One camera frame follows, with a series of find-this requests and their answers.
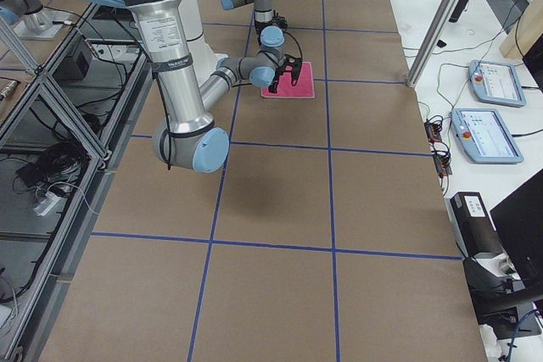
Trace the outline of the black box with label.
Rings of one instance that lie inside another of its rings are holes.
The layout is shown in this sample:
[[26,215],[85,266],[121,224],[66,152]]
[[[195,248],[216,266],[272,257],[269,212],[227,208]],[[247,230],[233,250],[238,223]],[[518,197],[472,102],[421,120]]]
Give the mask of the black box with label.
[[503,253],[498,234],[479,192],[457,192],[449,201],[459,245],[470,258],[492,259]]

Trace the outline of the blue teach pendant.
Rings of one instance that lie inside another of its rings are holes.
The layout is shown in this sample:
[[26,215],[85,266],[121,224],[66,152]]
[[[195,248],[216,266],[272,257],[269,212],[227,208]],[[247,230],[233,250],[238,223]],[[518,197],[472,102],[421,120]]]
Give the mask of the blue teach pendant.
[[473,94],[480,102],[514,108],[526,105],[513,64],[475,59],[468,66],[468,73]]
[[465,154],[476,164],[520,164],[523,155],[496,109],[453,109],[451,123]]

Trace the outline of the aluminium frame rack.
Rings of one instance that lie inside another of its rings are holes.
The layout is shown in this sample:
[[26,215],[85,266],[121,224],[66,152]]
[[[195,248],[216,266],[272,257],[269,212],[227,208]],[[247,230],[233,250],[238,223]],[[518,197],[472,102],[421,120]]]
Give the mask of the aluminium frame rack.
[[1,358],[35,361],[59,315],[129,132],[150,67],[115,23],[74,17],[53,43],[1,63]]

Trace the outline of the aluminium frame post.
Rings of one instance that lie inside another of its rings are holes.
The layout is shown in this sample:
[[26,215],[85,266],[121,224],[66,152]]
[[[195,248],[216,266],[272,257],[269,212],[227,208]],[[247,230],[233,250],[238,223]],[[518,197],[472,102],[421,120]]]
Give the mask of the aluminium frame post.
[[408,87],[414,88],[422,76],[427,63],[432,56],[432,52],[437,45],[437,41],[445,28],[445,24],[451,17],[458,1],[459,0],[441,0],[417,56],[409,70],[408,76],[406,77],[406,85]]

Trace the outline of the black monitor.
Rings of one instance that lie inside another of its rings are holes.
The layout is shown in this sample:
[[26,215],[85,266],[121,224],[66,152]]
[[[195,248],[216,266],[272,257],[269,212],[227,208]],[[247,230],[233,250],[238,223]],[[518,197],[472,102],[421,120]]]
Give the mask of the black monitor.
[[542,170],[505,197],[490,214],[517,273],[532,282],[542,280]]

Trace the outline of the far blue teach pendant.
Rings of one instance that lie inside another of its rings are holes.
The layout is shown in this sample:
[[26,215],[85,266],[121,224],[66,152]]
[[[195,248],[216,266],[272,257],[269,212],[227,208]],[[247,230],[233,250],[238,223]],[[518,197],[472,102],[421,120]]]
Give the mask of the far blue teach pendant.
[[526,105],[513,64],[475,59],[468,66],[468,73],[473,94],[480,102],[514,108]]

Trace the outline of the near blue teach pendant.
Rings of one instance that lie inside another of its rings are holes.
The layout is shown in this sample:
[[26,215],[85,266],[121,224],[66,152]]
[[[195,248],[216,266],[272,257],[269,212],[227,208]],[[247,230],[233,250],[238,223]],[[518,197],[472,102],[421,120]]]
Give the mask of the near blue teach pendant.
[[453,109],[451,123],[465,154],[476,164],[520,164],[523,155],[496,109]]

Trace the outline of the pink and grey towel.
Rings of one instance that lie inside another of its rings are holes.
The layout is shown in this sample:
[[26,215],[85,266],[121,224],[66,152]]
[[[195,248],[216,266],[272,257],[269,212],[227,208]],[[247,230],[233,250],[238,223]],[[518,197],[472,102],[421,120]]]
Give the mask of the pink and grey towel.
[[262,88],[260,95],[263,98],[275,99],[313,99],[315,97],[315,87],[312,63],[304,62],[302,64],[299,79],[295,85],[292,84],[291,75],[285,73],[279,78],[276,92],[270,92],[268,88]]

